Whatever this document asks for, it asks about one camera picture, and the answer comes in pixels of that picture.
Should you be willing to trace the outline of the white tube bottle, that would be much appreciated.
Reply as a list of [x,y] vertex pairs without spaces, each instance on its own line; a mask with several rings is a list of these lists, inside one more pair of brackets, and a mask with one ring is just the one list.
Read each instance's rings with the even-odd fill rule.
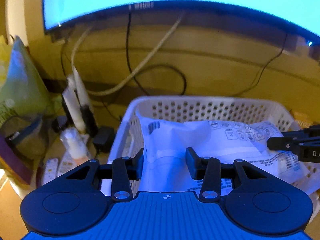
[[95,120],[92,104],[80,77],[74,77],[73,74],[67,76],[67,87],[62,93],[62,98],[65,112],[71,117],[76,129],[80,133],[87,133],[89,122],[93,121],[95,124]]

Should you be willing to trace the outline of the white printed plastic bag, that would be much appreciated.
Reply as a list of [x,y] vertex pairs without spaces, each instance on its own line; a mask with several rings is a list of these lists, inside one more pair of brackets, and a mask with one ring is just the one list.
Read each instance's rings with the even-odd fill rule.
[[281,132],[269,121],[244,124],[232,121],[172,122],[146,117],[136,111],[144,140],[140,191],[199,193],[201,180],[193,180],[185,161],[191,147],[199,157],[223,164],[243,159],[293,184],[307,174],[306,166],[290,151],[271,151],[266,142]]

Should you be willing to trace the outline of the white perforated plastic basket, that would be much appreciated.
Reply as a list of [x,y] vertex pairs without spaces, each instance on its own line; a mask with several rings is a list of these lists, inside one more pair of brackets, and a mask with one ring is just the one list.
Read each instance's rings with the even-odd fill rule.
[[[108,162],[120,157],[134,157],[143,148],[144,140],[136,111],[152,119],[172,122],[232,121],[255,124],[269,121],[282,133],[297,130],[298,125],[281,104],[270,100],[237,99],[207,96],[151,96],[133,100],[124,115],[111,148]],[[319,165],[303,163],[307,174],[292,185],[303,190],[313,201],[318,200]],[[140,181],[131,183],[138,192]]]

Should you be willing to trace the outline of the small white spray bottle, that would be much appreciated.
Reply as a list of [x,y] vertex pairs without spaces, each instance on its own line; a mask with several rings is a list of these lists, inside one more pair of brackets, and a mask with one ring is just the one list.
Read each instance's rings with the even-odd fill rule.
[[90,159],[87,145],[76,128],[65,129],[60,135],[60,140],[75,161],[88,161]]

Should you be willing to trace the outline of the black power adapter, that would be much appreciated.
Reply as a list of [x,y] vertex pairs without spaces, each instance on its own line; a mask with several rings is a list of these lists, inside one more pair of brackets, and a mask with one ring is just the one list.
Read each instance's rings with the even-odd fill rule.
[[92,143],[98,153],[109,153],[115,137],[116,133],[113,127],[101,126]]

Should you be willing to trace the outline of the green snack bag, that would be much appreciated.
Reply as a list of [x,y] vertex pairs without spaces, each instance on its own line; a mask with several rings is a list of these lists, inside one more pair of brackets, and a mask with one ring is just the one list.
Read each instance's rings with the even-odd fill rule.
[[19,36],[10,53],[7,76],[1,85],[1,125],[13,117],[52,115],[52,100]]

